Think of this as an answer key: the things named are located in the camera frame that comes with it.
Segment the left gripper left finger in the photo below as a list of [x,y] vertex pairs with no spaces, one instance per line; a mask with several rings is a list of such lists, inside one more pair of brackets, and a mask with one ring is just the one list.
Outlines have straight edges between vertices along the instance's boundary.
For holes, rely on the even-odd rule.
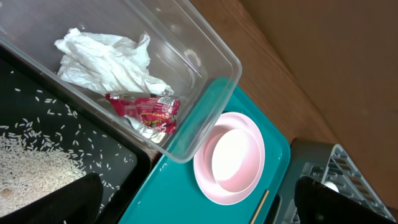
[[1,223],[93,223],[102,196],[100,176],[90,173],[2,217]]

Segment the pink plate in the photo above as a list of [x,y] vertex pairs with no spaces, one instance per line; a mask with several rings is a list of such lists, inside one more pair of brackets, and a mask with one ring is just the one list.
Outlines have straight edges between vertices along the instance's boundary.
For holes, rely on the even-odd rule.
[[[214,147],[220,137],[232,129],[245,129],[249,131],[255,137],[261,149],[262,156],[264,157],[259,175],[255,179],[255,182],[250,188],[240,193],[231,193],[222,189],[214,180],[211,171],[211,157]],[[255,122],[242,113],[227,112],[220,116],[208,138],[195,154],[193,158],[193,170],[200,190],[209,200],[220,205],[234,205],[247,198],[259,183],[263,173],[265,158],[264,141]]]

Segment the white rice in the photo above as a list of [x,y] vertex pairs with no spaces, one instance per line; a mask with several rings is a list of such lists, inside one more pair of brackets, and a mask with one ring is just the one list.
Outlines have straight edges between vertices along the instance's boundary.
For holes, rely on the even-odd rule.
[[62,150],[28,149],[25,145],[20,137],[1,134],[1,215],[91,173]]

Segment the white napkin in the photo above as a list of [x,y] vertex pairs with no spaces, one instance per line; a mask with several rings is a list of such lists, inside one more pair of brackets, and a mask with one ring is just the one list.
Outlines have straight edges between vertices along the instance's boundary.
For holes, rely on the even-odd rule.
[[63,81],[99,94],[101,101],[122,122],[130,124],[154,143],[161,142],[167,133],[148,128],[134,118],[118,116],[112,104],[105,99],[107,93],[174,97],[170,85],[149,73],[147,48],[150,36],[147,33],[135,42],[123,36],[81,32],[72,28],[54,44],[64,54],[57,73]]

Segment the red snack wrapper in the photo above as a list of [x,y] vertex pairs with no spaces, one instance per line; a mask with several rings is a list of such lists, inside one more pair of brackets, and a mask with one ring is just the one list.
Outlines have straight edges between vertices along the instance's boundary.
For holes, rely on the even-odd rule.
[[177,114],[181,104],[178,98],[142,93],[107,93],[105,99],[112,104],[118,116],[134,118],[162,133],[172,134],[177,129]]

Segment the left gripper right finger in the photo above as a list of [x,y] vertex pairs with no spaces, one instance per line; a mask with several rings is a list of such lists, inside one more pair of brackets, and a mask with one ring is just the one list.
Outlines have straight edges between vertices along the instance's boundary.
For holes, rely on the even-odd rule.
[[395,224],[310,177],[296,181],[294,203],[301,224]]

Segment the small pink bowl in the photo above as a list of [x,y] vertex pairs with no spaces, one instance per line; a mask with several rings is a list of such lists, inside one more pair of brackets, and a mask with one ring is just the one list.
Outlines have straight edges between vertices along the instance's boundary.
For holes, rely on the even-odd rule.
[[245,129],[232,129],[216,143],[211,157],[211,171],[225,191],[240,193],[250,188],[263,162],[255,137]]

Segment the small white cup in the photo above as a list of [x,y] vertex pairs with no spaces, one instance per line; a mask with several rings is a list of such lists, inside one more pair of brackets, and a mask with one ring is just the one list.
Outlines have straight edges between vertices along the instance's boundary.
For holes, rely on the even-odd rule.
[[323,183],[324,186],[328,187],[329,189],[332,189],[333,191],[339,193],[338,187],[336,184],[330,181],[326,181]]

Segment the wooden chopstick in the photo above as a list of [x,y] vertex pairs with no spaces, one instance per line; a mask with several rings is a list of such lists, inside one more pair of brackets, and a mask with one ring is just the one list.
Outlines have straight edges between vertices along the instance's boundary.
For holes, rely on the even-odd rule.
[[257,205],[257,207],[256,207],[256,209],[255,209],[255,211],[254,211],[254,213],[253,213],[253,215],[252,215],[252,217],[250,219],[249,224],[254,224],[254,222],[256,221],[256,219],[258,217],[258,214],[261,211],[261,208],[262,208],[264,202],[266,201],[266,198],[267,198],[268,194],[269,194],[269,190],[266,190],[264,192],[259,204]]

